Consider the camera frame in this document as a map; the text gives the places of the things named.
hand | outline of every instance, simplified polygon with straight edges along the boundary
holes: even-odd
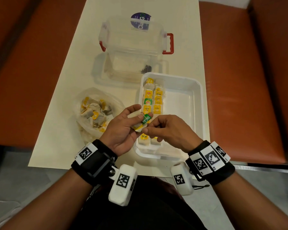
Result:
[[[136,139],[142,134],[142,132],[134,131],[131,127],[141,123],[144,118],[143,115],[127,118],[127,115],[140,109],[140,104],[135,104],[124,109],[122,113],[110,121],[106,131],[100,137],[100,141],[117,156],[128,152]]]
[[[159,115],[142,132],[150,138],[157,136],[158,142],[164,139],[185,153],[192,151],[203,142],[188,124],[176,115]]]

metal screw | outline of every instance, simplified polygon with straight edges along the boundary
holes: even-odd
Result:
[[[110,177],[113,177],[114,175],[115,175],[115,170],[113,170],[113,169],[110,170],[110,171],[109,171],[109,176],[110,176]]]

left hand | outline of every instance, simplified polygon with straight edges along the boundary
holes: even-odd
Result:
[[[100,137],[109,149],[111,149],[117,156],[121,156],[128,152],[136,139],[142,132],[136,132],[131,127],[143,121],[143,115],[127,118],[127,116],[141,109],[140,104],[129,106],[123,110],[118,116],[110,121],[106,131]]]

purple sticker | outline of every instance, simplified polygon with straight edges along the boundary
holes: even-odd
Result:
[[[146,20],[146,21],[149,21],[150,17],[151,16],[146,13],[136,13],[131,16],[131,18],[135,18],[139,20]],[[139,30],[148,30],[148,27],[149,27],[148,23],[140,23],[140,22],[131,21],[131,24]]]

forearm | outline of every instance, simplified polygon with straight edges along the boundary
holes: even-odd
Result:
[[[288,216],[238,173],[213,186],[238,229],[288,229]]]
[[[68,229],[92,189],[90,184],[70,169],[1,229]]]

